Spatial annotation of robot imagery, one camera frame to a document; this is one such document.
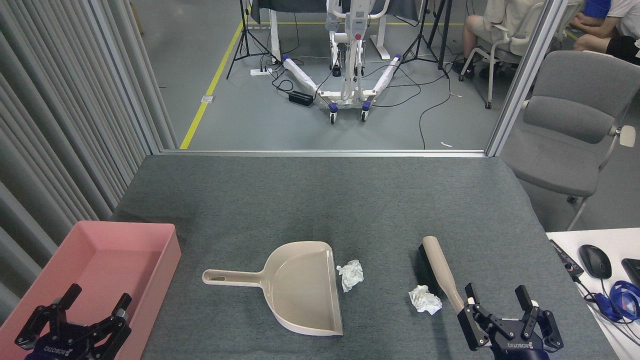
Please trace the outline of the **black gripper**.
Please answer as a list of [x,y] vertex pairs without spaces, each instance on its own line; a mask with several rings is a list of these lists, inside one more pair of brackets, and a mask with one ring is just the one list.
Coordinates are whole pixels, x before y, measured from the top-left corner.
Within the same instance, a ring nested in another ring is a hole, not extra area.
[[[78,284],[71,284],[64,296],[48,306],[37,306],[16,336],[14,343],[24,350],[32,350],[26,360],[110,360],[106,351],[121,349],[131,328],[126,310],[132,298],[124,293],[109,317],[91,326],[62,325],[67,322],[66,311],[82,292]],[[41,333],[49,325],[49,332]]]
[[[476,300],[474,284],[465,287],[466,300],[457,315],[467,346],[471,351],[485,347],[493,340],[494,360],[550,360],[545,350],[560,350],[564,347],[553,312],[542,310],[531,300],[525,285],[515,289],[516,298],[524,311],[521,321],[524,326],[514,339],[505,337],[501,319],[480,306]],[[534,332],[540,327],[542,338]]]

